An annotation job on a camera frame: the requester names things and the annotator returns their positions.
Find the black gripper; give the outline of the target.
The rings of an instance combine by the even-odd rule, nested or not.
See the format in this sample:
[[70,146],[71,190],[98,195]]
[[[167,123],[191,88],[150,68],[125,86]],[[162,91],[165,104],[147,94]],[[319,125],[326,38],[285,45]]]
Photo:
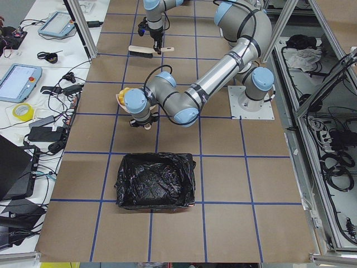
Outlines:
[[163,27],[158,28],[158,29],[150,29],[150,36],[153,38],[154,45],[153,49],[155,52],[157,52],[159,55],[162,54],[161,48],[162,48],[162,40],[163,40]]
[[143,118],[134,117],[130,120],[129,125],[131,127],[144,127],[144,128],[151,128],[152,124],[159,120],[159,113],[158,112],[149,112]]

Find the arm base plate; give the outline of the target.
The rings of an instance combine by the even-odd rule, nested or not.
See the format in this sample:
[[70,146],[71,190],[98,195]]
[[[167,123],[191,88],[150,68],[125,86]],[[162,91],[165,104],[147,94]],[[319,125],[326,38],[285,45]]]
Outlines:
[[269,93],[266,93],[263,100],[255,101],[246,96],[245,89],[245,86],[228,86],[231,118],[245,120],[274,120]]

